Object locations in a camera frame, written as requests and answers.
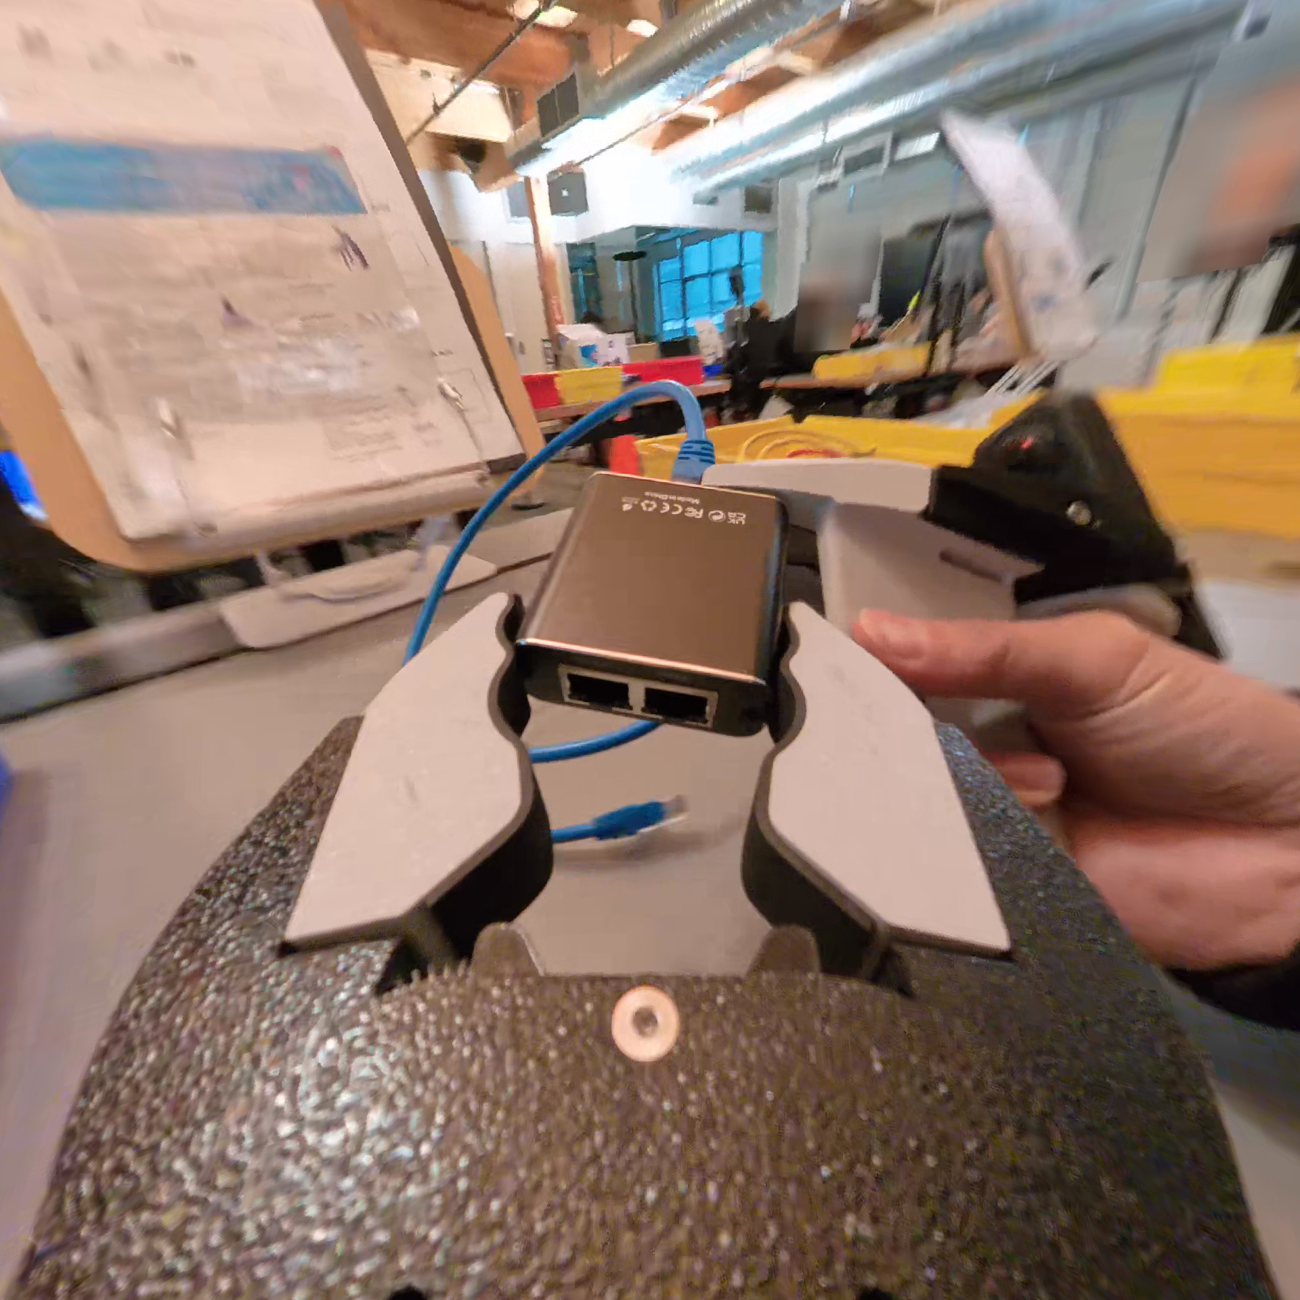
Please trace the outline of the wooden document stand with paper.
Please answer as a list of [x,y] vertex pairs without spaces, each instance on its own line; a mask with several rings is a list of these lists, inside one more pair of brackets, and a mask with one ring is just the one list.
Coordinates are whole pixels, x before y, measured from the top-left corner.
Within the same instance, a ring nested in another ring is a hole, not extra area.
[[4,4],[4,440],[170,572],[482,505],[539,452],[344,4]]

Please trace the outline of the silver ventilation duct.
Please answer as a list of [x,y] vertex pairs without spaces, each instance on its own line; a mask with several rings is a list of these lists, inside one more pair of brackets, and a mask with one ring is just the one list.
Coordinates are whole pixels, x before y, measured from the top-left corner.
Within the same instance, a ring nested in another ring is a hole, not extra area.
[[[718,74],[745,74],[779,23],[826,4],[705,4],[608,74],[571,74],[539,98],[539,121],[510,138],[518,177],[590,164],[662,116],[685,110]],[[863,51],[795,76],[671,141],[658,159],[691,194],[718,194],[834,157],[857,138],[942,116],[950,102],[1098,74],[1132,53],[1194,43],[1243,16],[1235,0],[1005,0],[952,4]]]

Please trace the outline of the yellow storage bin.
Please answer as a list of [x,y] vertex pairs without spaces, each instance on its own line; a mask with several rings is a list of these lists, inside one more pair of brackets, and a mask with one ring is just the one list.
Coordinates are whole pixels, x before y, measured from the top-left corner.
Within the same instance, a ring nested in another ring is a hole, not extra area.
[[[1300,349],[1291,335],[1168,352],[1149,385],[1098,392],[1154,511],[1179,530],[1300,535]],[[767,418],[711,432],[718,461],[877,456],[966,468],[975,443],[1008,423],[999,414]]]

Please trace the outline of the black network splitter box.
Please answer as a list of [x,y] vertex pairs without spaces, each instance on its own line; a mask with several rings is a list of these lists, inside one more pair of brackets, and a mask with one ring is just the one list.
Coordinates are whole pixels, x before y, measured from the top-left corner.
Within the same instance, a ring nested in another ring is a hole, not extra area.
[[753,739],[779,649],[787,507],[602,469],[518,632],[539,705]]

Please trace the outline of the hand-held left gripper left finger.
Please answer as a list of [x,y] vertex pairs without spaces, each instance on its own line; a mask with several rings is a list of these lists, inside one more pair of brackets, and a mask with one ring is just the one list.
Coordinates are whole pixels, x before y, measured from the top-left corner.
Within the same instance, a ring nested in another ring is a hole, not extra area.
[[362,712],[288,953],[397,942],[470,961],[552,884],[546,804],[524,745],[524,601],[495,593],[403,666]]

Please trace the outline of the grey desk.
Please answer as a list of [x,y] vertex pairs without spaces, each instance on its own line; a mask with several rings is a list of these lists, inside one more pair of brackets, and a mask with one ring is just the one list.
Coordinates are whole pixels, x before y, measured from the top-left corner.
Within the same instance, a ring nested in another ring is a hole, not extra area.
[[[4,721],[4,1294],[138,962],[288,776],[397,668],[408,610]],[[566,847],[527,909],[546,970],[739,974],[764,923],[739,884],[762,739],[662,733],[544,774],[556,823],[682,795],[626,847]]]

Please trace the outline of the person's right hand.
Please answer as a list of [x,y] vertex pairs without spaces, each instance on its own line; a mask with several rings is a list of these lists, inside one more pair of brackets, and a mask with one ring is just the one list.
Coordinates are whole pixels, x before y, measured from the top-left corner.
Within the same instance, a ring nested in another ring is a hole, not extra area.
[[1300,706],[1115,610],[1029,622],[860,610],[854,638],[923,696],[1025,706],[985,748],[1157,962],[1271,967],[1300,938]]

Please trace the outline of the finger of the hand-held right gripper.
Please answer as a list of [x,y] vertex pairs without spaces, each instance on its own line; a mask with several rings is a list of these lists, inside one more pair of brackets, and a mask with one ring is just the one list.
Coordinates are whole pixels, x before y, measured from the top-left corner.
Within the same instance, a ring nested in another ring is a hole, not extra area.
[[1040,572],[1040,563],[915,511],[829,505],[818,525],[818,572],[834,626],[854,626],[869,607],[917,621],[1008,621],[1016,581]]
[[716,461],[706,468],[705,487],[863,507],[927,507],[934,497],[934,469],[894,457],[762,457]]

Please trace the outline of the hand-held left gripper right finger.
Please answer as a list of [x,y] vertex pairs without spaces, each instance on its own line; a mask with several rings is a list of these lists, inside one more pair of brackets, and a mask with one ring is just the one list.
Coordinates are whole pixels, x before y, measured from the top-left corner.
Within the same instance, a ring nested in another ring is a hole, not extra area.
[[934,712],[803,601],[767,730],[743,842],[743,891],[767,925],[808,928],[822,967],[1012,953]]

